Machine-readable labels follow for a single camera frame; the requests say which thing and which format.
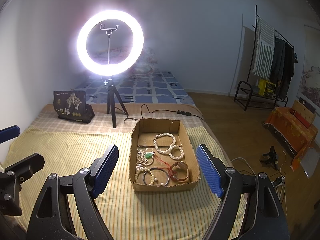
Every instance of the silver screw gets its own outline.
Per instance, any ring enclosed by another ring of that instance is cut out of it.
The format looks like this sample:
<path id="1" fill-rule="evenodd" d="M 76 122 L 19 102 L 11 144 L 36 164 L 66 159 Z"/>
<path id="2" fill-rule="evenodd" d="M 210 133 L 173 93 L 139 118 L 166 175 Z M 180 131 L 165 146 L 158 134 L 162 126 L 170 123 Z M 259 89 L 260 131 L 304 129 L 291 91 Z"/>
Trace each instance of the silver screw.
<path id="1" fill-rule="evenodd" d="M 80 170 L 81 174 L 87 174 L 88 172 L 89 172 L 88 168 L 83 168 L 83 169 Z"/>
<path id="2" fill-rule="evenodd" d="M 55 177 L 57 177 L 57 174 L 55 174 L 55 173 L 51 173 L 51 174 L 48 176 L 49 179 L 54 179 Z"/>
<path id="3" fill-rule="evenodd" d="M 14 172 L 13 172 L 13 171 L 8 171 L 8 172 L 7 172 L 7 175 L 8 175 L 8 176 L 12 176 L 12 175 L 14 175 Z"/>
<path id="4" fill-rule="evenodd" d="M 6 194 L 4 194 L 3 198 L 4 198 L 4 200 L 9 200 L 11 198 L 11 196 L 8 193 L 6 193 Z"/>
<path id="5" fill-rule="evenodd" d="M 264 172 L 260 172 L 259 177 L 262 179 L 266 179 L 268 176 Z"/>
<path id="6" fill-rule="evenodd" d="M 233 174 L 235 172 L 236 172 L 236 170 L 234 168 L 232 168 L 232 167 L 227 168 L 227 173 Z"/>

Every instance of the wooden floor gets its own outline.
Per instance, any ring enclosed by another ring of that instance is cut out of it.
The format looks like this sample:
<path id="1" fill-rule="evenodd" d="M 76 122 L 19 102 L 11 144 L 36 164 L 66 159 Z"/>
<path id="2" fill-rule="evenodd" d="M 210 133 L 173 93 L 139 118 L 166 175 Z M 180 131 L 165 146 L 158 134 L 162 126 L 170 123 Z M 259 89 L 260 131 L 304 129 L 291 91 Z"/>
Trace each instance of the wooden floor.
<path id="1" fill-rule="evenodd" d="M 271 110 L 248 109 L 233 101 L 232 97 L 188 93 L 204 119 L 216 135 L 230 160 L 243 157 L 255 173 L 263 171 L 268 176 L 275 174 L 272 168 L 262 167 L 260 157 L 274 146 L 279 155 L 279 165 L 285 161 L 284 148 L 271 132 L 262 126 Z M 308 179 L 302 167 L 293 172 L 290 168 L 292 158 L 286 153 L 287 162 L 281 171 L 286 173 L 287 221 L 290 233 L 296 234 L 310 220 L 314 204 L 320 199 L 320 165 L 313 176 Z M 233 161 L 234 167 L 240 170 L 250 169 L 241 161 Z"/>

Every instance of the ring light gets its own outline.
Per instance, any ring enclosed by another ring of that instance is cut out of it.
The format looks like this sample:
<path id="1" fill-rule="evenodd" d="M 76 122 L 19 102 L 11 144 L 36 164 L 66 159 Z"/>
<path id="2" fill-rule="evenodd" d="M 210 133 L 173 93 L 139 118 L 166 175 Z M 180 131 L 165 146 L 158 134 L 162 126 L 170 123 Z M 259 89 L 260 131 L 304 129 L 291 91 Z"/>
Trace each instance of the ring light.
<path id="1" fill-rule="evenodd" d="M 133 46 L 129 56 L 122 62 L 104 65 L 94 62 L 90 58 L 87 52 L 87 38 L 93 27 L 109 19 L 123 21 L 130 27 L 133 34 Z M 130 68 L 140 56 L 142 47 L 143 32 L 140 24 L 130 14 L 117 10 L 106 10 L 90 18 L 82 27 L 77 40 L 77 51 L 82 64 L 90 71 L 102 76 L 113 76 Z"/>

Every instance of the orange floral cloth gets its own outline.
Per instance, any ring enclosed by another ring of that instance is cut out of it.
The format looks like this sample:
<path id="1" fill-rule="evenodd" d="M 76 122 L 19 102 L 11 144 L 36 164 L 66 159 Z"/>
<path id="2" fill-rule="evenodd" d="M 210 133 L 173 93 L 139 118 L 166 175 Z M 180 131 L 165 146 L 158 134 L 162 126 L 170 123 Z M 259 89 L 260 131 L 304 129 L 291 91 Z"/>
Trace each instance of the orange floral cloth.
<path id="1" fill-rule="evenodd" d="M 318 129 L 313 124 L 309 128 L 305 127 L 289 109 L 290 107 L 274 108 L 264 125 L 271 124 L 277 129 L 297 153 L 291 164 L 291 168 L 296 170 L 308 148 L 313 145 Z"/>

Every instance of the blue checkered bedsheet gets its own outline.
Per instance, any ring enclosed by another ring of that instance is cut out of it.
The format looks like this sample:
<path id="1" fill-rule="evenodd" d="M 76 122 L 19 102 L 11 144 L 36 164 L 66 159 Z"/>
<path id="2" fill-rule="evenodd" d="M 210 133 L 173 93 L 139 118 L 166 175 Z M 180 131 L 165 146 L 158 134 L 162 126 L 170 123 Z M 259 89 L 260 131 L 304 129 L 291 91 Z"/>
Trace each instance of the blue checkered bedsheet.
<path id="1" fill-rule="evenodd" d="M 155 71 L 150 77 L 114 78 L 124 103 L 175 103 L 195 105 L 176 78 L 168 71 Z M 87 104 L 107 102 L 107 90 L 101 79 L 85 82 L 75 90 L 86 92 Z"/>

